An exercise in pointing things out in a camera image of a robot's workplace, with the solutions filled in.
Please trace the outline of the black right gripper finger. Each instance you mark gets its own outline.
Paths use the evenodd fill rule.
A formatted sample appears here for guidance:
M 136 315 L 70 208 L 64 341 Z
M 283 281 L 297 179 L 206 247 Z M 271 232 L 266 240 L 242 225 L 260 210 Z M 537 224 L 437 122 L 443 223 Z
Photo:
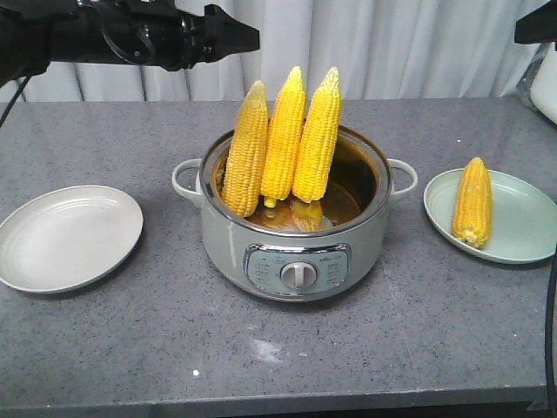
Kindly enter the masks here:
M 549 1 L 520 18 L 515 24 L 514 42 L 543 44 L 556 41 L 556 1 Z

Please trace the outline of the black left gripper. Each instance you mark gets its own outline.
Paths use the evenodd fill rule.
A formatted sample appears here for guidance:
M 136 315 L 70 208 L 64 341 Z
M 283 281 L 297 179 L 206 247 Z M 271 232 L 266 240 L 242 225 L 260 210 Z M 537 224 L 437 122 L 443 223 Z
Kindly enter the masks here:
M 99 1 L 104 41 L 127 64 L 168 71 L 260 48 L 259 31 L 216 4 L 204 17 L 179 10 L 172 1 Z

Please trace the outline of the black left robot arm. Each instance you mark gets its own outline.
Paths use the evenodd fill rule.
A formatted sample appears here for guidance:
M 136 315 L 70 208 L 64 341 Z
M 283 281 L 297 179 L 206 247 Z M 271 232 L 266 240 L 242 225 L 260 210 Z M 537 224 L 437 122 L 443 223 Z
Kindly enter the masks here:
M 3 1 L 1 83 L 52 62 L 157 66 L 167 71 L 256 51 L 259 32 L 216 4 L 201 16 L 172 1 Z

